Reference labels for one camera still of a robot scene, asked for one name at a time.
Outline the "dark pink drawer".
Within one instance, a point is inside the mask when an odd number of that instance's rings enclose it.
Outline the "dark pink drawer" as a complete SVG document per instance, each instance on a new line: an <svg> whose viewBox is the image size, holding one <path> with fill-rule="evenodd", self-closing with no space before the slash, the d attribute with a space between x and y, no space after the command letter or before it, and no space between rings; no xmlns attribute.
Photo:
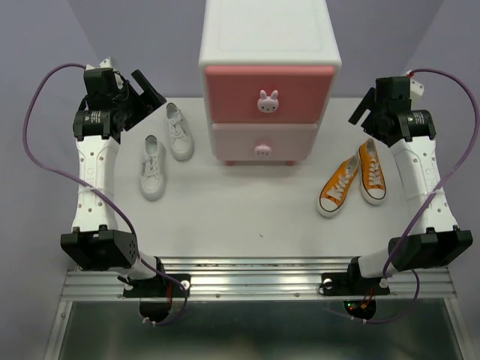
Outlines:
<svg viewBox="0 0 480 360"><path fill-rule="evenodd" d="M320 120L335 75L332 66L209 65L205 68L215 123L313 124ZM278 90L275 112L260 112L260 91Z"/></svg>

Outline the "orange sneaker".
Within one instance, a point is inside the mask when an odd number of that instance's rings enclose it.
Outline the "orange sneaker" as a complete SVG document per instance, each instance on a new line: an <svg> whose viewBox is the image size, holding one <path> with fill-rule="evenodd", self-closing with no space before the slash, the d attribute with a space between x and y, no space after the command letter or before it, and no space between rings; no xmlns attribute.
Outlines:
<svg viewBox="0 0 480 360"><path fill-rule="evenodd" d="M374 139L367 139L358 148L361 194L373 206L381 205L387 188Z"/></svg>
<svg viewBox="0 0 480 360"><path fill-rule="evenodd" d="M350 188L359 171L359 156L354 154L337 168L319 193L316 203L324 218L333 218L346 202Z"/></svg>

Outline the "light pink drawer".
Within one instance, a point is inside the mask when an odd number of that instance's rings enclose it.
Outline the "light pink drawer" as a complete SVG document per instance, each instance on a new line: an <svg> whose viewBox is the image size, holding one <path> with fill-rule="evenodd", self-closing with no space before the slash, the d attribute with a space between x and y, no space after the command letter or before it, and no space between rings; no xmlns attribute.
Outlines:
<svg viewBox="0 0 480 360"><path fill-rule="evenodd" d="M211 141L219 161L303 161L317 137L316 124L222 124L211 126ZM271 157L258 158L259 144L271 147Z"/></svg>

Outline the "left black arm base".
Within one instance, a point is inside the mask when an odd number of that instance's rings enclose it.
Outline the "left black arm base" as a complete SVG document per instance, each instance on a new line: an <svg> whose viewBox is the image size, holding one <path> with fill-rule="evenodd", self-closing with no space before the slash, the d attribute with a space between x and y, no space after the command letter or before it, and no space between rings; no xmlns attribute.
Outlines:
<svg viewBox="0 0 480 360"><path fill-rule="evenodd" d="M127 299L171 299L185 296L185 291L176 283L159 275L143 280L132 280L118 276L124 285L123 296Z"/></svg>

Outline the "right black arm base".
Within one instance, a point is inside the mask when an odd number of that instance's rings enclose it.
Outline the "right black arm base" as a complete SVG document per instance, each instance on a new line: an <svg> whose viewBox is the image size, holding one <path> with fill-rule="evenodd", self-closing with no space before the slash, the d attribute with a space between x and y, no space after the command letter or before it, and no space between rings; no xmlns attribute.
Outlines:
<svg viewBox="0 0 480 360"><path fill-rule="evenodd" d="M324 296L387 296L389 287L380 286L380 278L352 279L346 272L326 272L321 274L319 292Z"/></svg>

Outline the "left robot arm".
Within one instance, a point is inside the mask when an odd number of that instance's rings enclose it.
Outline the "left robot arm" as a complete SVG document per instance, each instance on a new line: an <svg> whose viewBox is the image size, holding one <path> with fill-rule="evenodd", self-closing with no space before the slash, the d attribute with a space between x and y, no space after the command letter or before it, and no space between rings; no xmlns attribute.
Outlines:
<svg viewBox="0 0 480 360"><path fill-rule="evenodd" d="M121 134L163 106L159 94L140 70L131 76L138 93L117 70L104 66L83 73L86 95L73 120L79 158L79 187L72 230L61 235L62 250L83 270L117 272L126 281L141 281L152 296L167 286L157 260L143 256L132 232L121 231L114 197L114 170Z"/></svg>

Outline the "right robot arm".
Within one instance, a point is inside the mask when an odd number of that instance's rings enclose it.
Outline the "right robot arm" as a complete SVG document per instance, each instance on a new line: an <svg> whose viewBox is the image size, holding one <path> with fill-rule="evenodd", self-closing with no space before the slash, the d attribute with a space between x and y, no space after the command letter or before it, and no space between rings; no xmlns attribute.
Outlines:
<svg viewBox="0 0 480 360"><path fill-rule="evenodd" d="M473 243L469 230L458 226L446 199L447 180L437 166L436 128L430 112L413 109L410 76L376 79L350 117L365 133L388 146L397 166L409 213L404 233L387 248L352 259L345 284L361 293L398 272L445 267Z"/></svg>

